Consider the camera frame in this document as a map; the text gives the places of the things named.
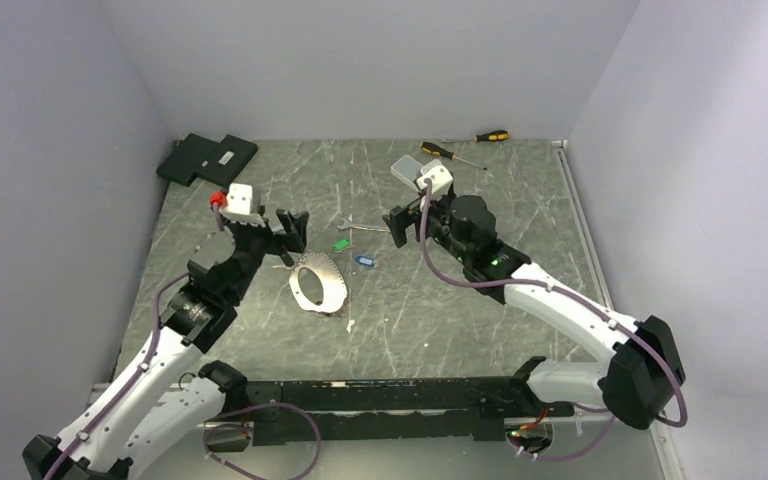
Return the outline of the key with green tag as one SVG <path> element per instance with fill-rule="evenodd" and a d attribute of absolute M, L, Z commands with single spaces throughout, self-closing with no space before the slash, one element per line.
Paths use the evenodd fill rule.
<path fill-rule="evenodd" d="M 340 253 L 351 246 L 351 240 L 349 238 L 342 238 L 336 241 L 332 248 L 335 253 Z"/>

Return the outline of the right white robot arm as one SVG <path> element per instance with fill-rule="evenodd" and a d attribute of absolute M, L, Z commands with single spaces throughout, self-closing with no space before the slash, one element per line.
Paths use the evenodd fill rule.
<path fill-rule="evenodd" d="M 638 430 L 654 422 L 687 425 L 686 374 L 665 320 L 622 314 L 554 278 L 499 238 L 497 219 L 480 196 L 421 194 L 383 220 L 397 247 L 415 230 L 426 265 L 442 281 L 534 315 L 592 356 L 588 363 L 528 361 L 510 391 L 517 411 L 534 415 L 548 403 L 578 402 Z"/>

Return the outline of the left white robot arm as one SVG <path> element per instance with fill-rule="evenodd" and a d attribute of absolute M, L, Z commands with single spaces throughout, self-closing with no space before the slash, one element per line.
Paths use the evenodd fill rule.
<path fill-rule="evenodd" d="M 279 209 L 271 227 L 261 211 L 222 213 L 175 277 L 182 286 L 166 308 L 153 307 L 153 326 L 135 358 L 76 420 L 55 437 L 38 435 L 22 457 L 33 479 L 136 479 L 197 425 L 239 417 L 247 379 L 214 361 L 192 385 L 172 384 L 207 353 L 237 316 L 267 255 L 290 262 L 307 245 L 306 211 Z"/>

